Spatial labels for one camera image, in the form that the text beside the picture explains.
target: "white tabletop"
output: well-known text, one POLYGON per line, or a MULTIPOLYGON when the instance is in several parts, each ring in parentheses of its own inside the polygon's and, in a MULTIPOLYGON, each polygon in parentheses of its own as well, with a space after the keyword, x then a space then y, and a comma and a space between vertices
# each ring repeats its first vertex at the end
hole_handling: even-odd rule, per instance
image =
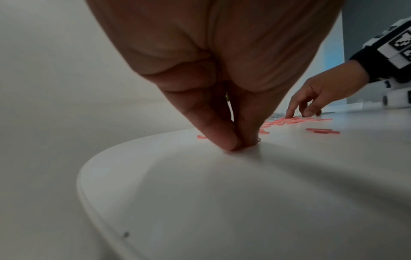
POLYGON ((328 114, 267 128, 237 153, 195 129, 144 137, 92 158, 77 188, 125 259, 399 259, 411 242, 410 116, 328 114))

